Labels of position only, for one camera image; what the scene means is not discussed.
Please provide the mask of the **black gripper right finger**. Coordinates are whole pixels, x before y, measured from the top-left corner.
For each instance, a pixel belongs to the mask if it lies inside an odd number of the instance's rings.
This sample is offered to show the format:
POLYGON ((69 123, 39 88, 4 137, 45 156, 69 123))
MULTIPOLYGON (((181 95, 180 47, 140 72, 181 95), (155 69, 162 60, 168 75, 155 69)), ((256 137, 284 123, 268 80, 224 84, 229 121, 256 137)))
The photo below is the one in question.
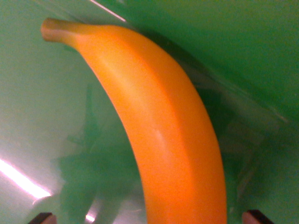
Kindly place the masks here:
POLYGON ((260 210, 248 210, 242 214, 243 224, 273 224, 260 210))

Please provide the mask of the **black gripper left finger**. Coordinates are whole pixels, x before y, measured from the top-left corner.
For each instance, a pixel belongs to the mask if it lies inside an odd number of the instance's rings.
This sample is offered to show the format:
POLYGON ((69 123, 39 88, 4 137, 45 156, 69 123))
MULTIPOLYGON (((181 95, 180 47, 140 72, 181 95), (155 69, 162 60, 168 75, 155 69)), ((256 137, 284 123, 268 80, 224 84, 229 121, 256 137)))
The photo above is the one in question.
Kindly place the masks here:
POLYGON ((51 212, 41 212, 28 224, 57 224, 57 217, 51 212))

